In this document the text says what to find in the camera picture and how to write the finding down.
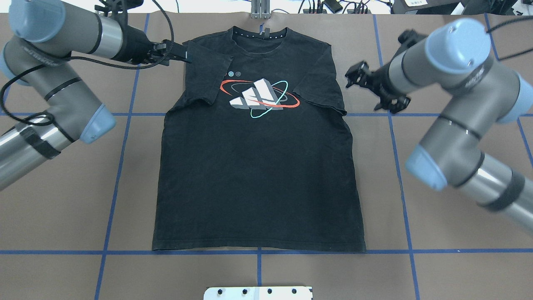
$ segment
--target metal bracket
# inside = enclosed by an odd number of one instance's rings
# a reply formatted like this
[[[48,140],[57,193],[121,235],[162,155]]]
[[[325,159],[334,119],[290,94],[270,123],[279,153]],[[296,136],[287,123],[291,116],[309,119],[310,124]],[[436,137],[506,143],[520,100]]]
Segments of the metal bracket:
[[[252,19],[270,19],[270,0],[252,0]]]
[[[204,300],[313,300],[312,287],[211,287]]]

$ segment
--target graphic print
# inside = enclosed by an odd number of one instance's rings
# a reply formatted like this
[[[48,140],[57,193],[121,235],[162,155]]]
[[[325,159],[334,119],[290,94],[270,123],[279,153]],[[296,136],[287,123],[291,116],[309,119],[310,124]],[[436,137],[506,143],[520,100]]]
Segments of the graphic print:
[[[284,90],[275,87],[275,85],[282,83],[285,83]],[[253,86],[246,90],[243,90],[244,88],[250,85]],[[300,100],[298,100],[298,98],[296,98],[291,93],[287,92],[288,86],[288,82],[284,80],[278,81],[274,84],[270,84],[270,82],[264,78],[256,82],[248,80],[224,80],[220,84],[220,90],[230,96],[235,95],[232,95],[230,92],[228,92],[226,88],[231,89],[235,93],[240,93],[242,96],[230,100],[229,104],[234,108],[249,109],[250,117],[256,119],[264,116],[271,110],[295,108],[300,105]],[[280,104],[280,102],[286,102],[289,99],[294,99],[296,103],[290,105]],[[263,112],[259,116],[254,116],[254,109],[265,110],[265,112]]]

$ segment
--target blue joint cap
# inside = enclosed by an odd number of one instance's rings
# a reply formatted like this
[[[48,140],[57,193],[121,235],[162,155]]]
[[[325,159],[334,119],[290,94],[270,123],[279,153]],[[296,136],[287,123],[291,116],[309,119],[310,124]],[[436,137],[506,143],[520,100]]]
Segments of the blue joint cap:
[[[32,43],[53,38],[63,27],[65,17],[61,0],[12,0],[9,6],[11,30]]]
[[[2,49],[2,53],[0,53],[0,70],[2,71],[2,73],[4,73],[4,75],[9,80],[11,80],[11,79],[15,78],[15,74],[13,74],[13,72],[11,72],[11,69],[9,69],[9,67],[7,66],[7,62],[5,61],[4,52],[5,52],[5,46],[4,46],[4,49]],[[20,85],[30,86],[29,83],[27,83],[26,81],[24,81],[22,79],[19,79],[16,82],[18,84],[20,84]]]
[[[407,159],[405,167],[418,180],[436,191],[440,191],[448,185],[442,170],[420,144],[416,145],[411,156]]]
[[[520,80],[520,91],[518,92],[518,98],[514,103],[513,108],[503,117],[501,117],[498,123],[509,123],[516,121],[519,116],[525,114],[531,105],[533,105],[533,87],[525,81],[520,74],[518,74]]]
[[[489,56],[490,36],[478,21],[462,18],[432,32],[424,50],[435,68],[449,74],[466,74]]]
[[[79,139],[86,144],[90,144],[105,135],[109,130],[113,129],[116,124],[117,121],[115,120],[115,117],[113,117],[106,106],[102,104],[89,120],[89,123],[83,130]]]

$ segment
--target t-shirt sleeve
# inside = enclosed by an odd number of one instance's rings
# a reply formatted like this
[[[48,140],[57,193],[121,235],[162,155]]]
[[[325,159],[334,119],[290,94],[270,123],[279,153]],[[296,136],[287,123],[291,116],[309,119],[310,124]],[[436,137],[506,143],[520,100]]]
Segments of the t-shirt sleeve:
[[[303,100],[321,107],[329,107],[346,115],[341,88],[337,83],[337,70],[332,57],[332,47],[326,49],[293,90]]]
[[[174,108],[185,107],[196,100],[203,100],[212,105],[232,57],[193,41],[184,45],[187,46],[187,55],[192,62],[185,66],[185,91]]]

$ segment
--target black tape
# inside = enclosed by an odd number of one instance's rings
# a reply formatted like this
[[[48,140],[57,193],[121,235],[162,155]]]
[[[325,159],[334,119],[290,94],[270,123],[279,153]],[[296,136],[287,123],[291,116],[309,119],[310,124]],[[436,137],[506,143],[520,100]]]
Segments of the black tape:
[[[496,199],[496,201],[480,206],[492,212],[504,210],[518,199],[518,197],[522,193],[522,190],[524,189],[525,184],[526,179],[524,178],[524,175],[513,171],[511,175],[511,182],[509,183],[505,191],[500,195],[500,197]]]
[[[98,39],[96,40],[96,43],[94,44],[93,49],[91,49],[87,54],[93,54],[96,50],[98,50],[98,47],[100,47],[100,43],[102,42],[102,20],[100,19],[100,16],[95,14],[96,19],[98,20]]]
[[[482,64],[480,64],[479,67],[472,71],[467,78],[461,81],[460,84],[454,86],[453,88],[446,89],[446,91],[452,95],[467,93],[479,82],[481,82],[481,80],[485,78],[485,76],[487,76],[493,64],[494,59],[492,57],[488,58]]]
[[[45,158],[51,160],[54,157],[61,154],[60,151],[57,151],[50,143],[43,140],[37,131],[33,129],[30,126],[26,126],[25,124],[18,123],[15,125],[15,128],[18,130],[20,136],[31,146],[33,149],[35,149],[39,154],[44,156]]]
[[[71,80],[67,80],[63,82],[62,84],[58,85],[55,89],[51,90],[46,96],[44,96],[44,100],[48,101],[50,98],[52,98],[55,94],[57,94],[62,89],[68,87],[69,85],[76,83],[78,81],[82,81],[80,77],[72,78]]]

